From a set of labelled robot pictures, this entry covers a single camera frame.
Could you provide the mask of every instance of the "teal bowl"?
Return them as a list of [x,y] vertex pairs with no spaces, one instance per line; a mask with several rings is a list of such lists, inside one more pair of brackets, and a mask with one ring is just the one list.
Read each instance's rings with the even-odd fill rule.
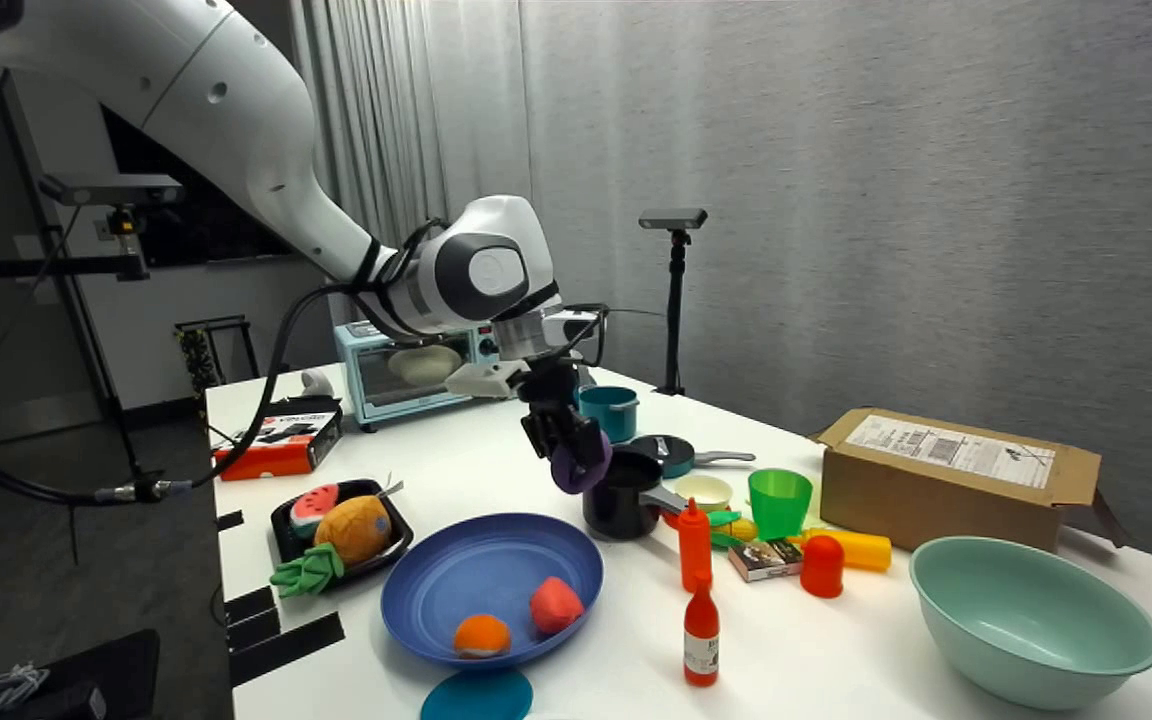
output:
[[1152,668],[1152,618],[1053,553],[941,535],[911,553],[911,585],[941,657],[1011,705],[1078,710]]

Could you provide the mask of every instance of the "blue plate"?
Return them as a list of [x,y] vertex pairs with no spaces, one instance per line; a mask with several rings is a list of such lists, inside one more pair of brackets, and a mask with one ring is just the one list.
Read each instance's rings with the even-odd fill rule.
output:
[[[532,592],[545,575],[562,575],[585,600],[585,614],[555,632],[532,632]],[[384,585],[384,623],[397,644],[429,665],[450,668],[521,668],[568,644],[604,588],[604,557],[595,542],[554,514],[501,513],[452,525],[418,542]],[[505,657],[462,657],[452,646],[465,614],[494,613],[508,623]]]

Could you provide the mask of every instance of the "green cup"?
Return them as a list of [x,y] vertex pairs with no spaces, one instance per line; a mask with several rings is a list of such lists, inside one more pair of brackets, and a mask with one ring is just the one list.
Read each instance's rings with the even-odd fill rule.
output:
[[748,473],[748,508],[761,539],[802,535],[814,508],[814,479],[787,467]]

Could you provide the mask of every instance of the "white table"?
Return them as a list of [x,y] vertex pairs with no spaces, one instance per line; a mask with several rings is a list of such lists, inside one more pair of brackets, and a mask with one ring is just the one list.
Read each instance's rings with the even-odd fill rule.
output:
[[[319,368],[346,396],[337,364]],[[746,420],[738,410],[660,396],[647,385],[617,373],[595,373],[599,385],[641,387],[641,432],[678,432],[697,448],[748,448],[761,465],[802,467],[822,476],[822,442]],[[257,407],[261,385],[227,385],[207,390],[207,420],[242,432]],[[296,377],[281,380],[281,396],[299,390]],[[220,531],[225,597],[254,592],[273,575],[267,513],[328,479],[404,479],[397,508],[418,528],[418,542],[458,521],[485,513],[545,513],[577,528],[582,500],[548,479],[521,432],[523,403],[480,403],[429,420],[388,425],[368,435],[346,435],[337,453],[296,479],[217,485],[217,513],[246,513],[242,528]],[[746,508],[746,473],[712,473],[738,487]],[[1079,568],[1104,575],[1152,614],[1152,557],[1064,548]],[[797,578],[746,585],[718,557],[722,684],[697,690],[680,675],[684,657],[684,592],[678,585],[678,535],[660,525],[647,539],[599,539],[604,592],[585,632],[555,657],[530,665],[532,715],[542,720],[619,720],[619,715],[1032,715],[994,700],[960,678],[926,632],[908,561],[894,572],[849,572],[840,600],[817,600]],[[315,657],[284,665],[238,689],[238,715],[422,715],[426,694],[450,675],[411,658],[388,638],[380,618],[380,578],[319,597],[281,600],[284,626],[340,613],[346,638]],[[1152,670],[1128,678],[1090,715],[1152,720]]]

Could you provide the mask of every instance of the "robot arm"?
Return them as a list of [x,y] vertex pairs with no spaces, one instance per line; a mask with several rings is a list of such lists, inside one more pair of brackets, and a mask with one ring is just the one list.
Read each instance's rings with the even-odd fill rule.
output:
[[333,280],[359,286],[356,304],[380,332],[411,345],[494,322],[501,356],[530,364],[523,429],[562,487],[604,473],[608,448],[571,407],[566,320],[548,317],[562,293],[530,200],[485,194],[418,249],[375,244],[315,178],[306,78],[225,0],[0,0],[0,75],[10,67],[90,88]]

